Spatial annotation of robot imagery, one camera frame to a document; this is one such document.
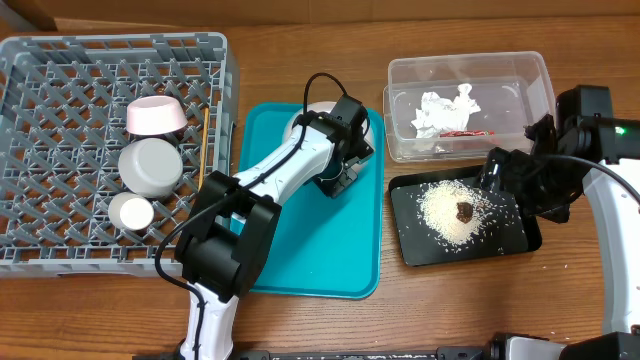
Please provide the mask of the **wooden chopstick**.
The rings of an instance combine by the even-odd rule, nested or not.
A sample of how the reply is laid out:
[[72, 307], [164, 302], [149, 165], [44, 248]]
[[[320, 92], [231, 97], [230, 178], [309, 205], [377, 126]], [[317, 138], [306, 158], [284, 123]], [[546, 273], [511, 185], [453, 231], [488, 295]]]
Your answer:
[[201, 149], [200, 149], [198, 189], [202, 187], [205, 179], [205, 170], [206, 170], [206, 164], [207, 164], [207, 158], [208, 158], [207, 152], [208, 152], [209, 121], [210, 121], [210, 110], [209, 110], [209, 107], [205, 107], [204, 121], [203, 121], [203, 128], [202, 128]]

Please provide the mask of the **clear plastic bin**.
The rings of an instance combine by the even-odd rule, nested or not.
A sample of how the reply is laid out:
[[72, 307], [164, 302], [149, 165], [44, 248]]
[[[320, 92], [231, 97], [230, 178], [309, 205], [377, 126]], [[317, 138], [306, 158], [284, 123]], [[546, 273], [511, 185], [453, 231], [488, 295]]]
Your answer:
[[[411, 121], [424, 92], [453, 100], [462, 83], [481, 111], [467, 130], [493, 136], [417, 138]], [[406, 163], [483, 158], [495, 147], [527, 152], [524, 129], [555, 112], [555, 96], [542, 56], [533, 51], [403, 58], [390, 62], [383, 95], [387, 144], [393, 160]]]

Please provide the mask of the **large white round plate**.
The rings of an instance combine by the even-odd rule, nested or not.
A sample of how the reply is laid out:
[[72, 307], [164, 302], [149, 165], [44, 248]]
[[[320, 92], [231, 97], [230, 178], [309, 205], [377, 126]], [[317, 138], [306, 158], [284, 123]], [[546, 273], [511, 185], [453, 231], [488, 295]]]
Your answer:
[[[336, 105], [335, 101], [320, 101], [320, 102], [311, 103], [308, 106], [308, 109], [311, 110], [311, 111], [315, 111], [315, 112], [327, 112], [327, 113], [329, 113], [334, 108], [335, 105]], [[284, 134], [283, 134], [283, 138], [282, 138], [283, 141], [288, 140], [289, 137], [291, 136], [291, 134], [293, 132], [295, 119], [301, 113], [302, 113], [302, 111], [299, 110], [289, 119], [289, 121], [288, 121], [288, 123], [287, 123], [287, 125], [285, 127]], [[374, 134], [373, 134], [372, 128], [369, 128], [367, 134], [365, 135], [365, 141], [372, 148], [372, 150], [375, 150]], [[359, 174], [367, 166], [367, 163], [368, 163], [368, 161], [364, 161], [362, 163], [354, 164], [352, 166], [352, 169], [354, 170], [354, 172], [356, 174]]]

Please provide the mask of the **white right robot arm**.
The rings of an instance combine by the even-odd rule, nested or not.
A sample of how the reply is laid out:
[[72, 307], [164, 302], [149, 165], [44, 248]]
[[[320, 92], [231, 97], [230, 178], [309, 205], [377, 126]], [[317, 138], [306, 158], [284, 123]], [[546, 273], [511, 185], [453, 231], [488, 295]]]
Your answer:
[[605, 280], [602, 335], [563, 345], [500, 334], [485, 359], [617, 359], [639, 356], [639, 124], [633, 120], [551, 116], [525, 129], [533, 148], [492, 149], [475, 187], [511, 194], [523, 216], [566, 221], [585, 196], [593, 212]]

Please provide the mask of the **brown food scrap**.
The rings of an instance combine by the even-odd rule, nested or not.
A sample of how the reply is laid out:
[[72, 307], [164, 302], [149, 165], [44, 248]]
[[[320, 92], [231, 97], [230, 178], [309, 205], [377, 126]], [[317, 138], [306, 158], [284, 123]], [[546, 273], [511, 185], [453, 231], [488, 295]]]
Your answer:
[[474, 214], [473, 205], [469, 202], [458, 202], [456, 206], [457, 206], [456, 218], [464, 224], [469, 223], [473, 219], [473, 214]]

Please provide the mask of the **white napkin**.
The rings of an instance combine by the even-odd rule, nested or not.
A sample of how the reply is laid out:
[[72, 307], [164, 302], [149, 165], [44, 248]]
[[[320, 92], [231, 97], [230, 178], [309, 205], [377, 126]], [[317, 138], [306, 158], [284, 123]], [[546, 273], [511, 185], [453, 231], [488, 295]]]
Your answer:
[[481, 111], [475, 99], [470, 97], [472, 85], [462, 83], [453, 99], [440, 97], [436, 92], [424, 92], [421, 105], [411, 121], [417, 138], [433, 138], [455, 131], [466, 131], [472, 114]]

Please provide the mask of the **grey plastic dish rack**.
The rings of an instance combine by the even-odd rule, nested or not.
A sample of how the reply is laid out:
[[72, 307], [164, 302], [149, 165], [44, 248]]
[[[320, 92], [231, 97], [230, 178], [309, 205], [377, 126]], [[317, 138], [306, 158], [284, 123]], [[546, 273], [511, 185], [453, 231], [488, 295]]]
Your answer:
[[[158, 244], [198, 189], [204, 108], [205, 175], [228, 172], [239, 70], [217, 32], [9, 37], [1, 44], [1, 274], [155, 275]], [[184, 172], [152, 201], [151, 224], [120, 230], [108, 206], [125, 191], [117, 169], [133, 143], [126, 108], [176, 98], [187, 125], [168, 135]]]

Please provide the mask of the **pink bowl with rice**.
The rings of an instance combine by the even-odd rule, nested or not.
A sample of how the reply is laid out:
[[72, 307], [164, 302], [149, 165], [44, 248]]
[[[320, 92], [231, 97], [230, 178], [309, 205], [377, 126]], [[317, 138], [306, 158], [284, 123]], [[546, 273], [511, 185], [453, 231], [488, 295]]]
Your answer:
[[181, 103], [174, 97], [141, 97], [126, 108], [126, 130], [140, 136], [162, 135], [184, 128], [187, 118]]

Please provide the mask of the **teal plastic tray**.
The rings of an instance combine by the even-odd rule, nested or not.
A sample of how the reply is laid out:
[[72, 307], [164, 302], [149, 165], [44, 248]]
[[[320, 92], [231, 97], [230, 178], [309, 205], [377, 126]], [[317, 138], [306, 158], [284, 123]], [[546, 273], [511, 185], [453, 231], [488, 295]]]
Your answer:
[[384, 203], [384, 125], [369, 111], [373, 156], [337, 198], [314, 183], [284, 204], [256, 293], [362, 299], [376, 289]]

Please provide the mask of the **grey shallow bowl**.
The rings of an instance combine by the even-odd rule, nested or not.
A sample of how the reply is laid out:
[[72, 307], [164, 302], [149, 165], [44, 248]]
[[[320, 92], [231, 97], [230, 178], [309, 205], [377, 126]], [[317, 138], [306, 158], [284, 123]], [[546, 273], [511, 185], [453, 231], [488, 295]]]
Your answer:
[[169, 142], [147, 138], [121, 151], [118, 172], [130, 191], [146, 198], [162, 198], [172, 193], [181, 178], [183, 161]]

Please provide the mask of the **white paper cup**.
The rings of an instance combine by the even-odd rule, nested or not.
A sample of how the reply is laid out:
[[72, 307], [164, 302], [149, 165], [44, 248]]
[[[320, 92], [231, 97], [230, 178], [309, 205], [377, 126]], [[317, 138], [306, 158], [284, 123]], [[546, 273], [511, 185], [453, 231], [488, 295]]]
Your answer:
[[118, 229], [137, 231], [146, 228], [154, 218], [152, 204], [131, 192], [119, 193], [108, 206], [108, 217]]

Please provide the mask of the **black plastic tray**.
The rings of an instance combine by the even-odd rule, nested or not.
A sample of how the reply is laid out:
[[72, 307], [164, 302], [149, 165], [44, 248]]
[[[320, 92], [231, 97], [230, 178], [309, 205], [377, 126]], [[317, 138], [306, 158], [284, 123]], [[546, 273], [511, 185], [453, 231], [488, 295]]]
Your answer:
[[[541, 246], [541, 233], [534, 217], [520, 211], [514, 197], [502, 191], [485, 191], [474, 186], [480, 165], [393, 178], [389, 196], [401, 254], [406, 265], [428, 266], [501, 255], [532, 252]], [[419, 218], [418, 197], [431, 183], [456, 180], [477, 188], [496, 205], [487, 226], [470, 244], [460, 248], [443, 246], [435, 232]]]

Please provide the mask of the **pile of rice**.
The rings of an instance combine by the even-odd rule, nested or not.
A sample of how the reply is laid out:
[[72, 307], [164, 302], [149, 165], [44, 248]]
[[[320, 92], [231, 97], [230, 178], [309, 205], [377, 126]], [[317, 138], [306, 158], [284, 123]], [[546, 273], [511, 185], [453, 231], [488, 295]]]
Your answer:
[[[473, 205], [473, 219], [467, 224], [456, 218], [458, 202]], [[435, 232], [436, 241], [454, 248], [472, 243], [487, 226], [496, 209], [496, 205], [479, 189], [456, 180], [428, 184], [417, 203], [419, 218]]]

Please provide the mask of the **red snack wrapper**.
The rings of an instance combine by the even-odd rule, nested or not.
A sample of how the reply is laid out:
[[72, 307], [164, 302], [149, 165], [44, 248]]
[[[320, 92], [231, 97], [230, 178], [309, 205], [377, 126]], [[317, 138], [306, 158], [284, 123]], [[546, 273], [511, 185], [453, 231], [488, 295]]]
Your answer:
[[449, 131], [439, 135], [440, 138], [453, 138], [453, 137], [476, 137], [476, 136], [493, 136], [495, 132], [485, 130], [456, 130]]

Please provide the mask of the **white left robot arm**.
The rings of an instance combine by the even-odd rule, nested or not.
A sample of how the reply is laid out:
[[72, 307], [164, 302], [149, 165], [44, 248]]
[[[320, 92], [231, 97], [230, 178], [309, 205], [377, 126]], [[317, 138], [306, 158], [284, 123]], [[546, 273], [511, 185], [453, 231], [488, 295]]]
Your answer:
[[374, 153], [367, 110], [304, 110], [288, 140], [254, 167], [234, 176], [211, 173], [186, 221], [165, 242], [176, 244], [182, 266], [176, 285], [190, 293], [181, 359], [226, 359], [239, 299], [266, 263], [284, 203], [314, 183], [329, 198], [341, 195]]

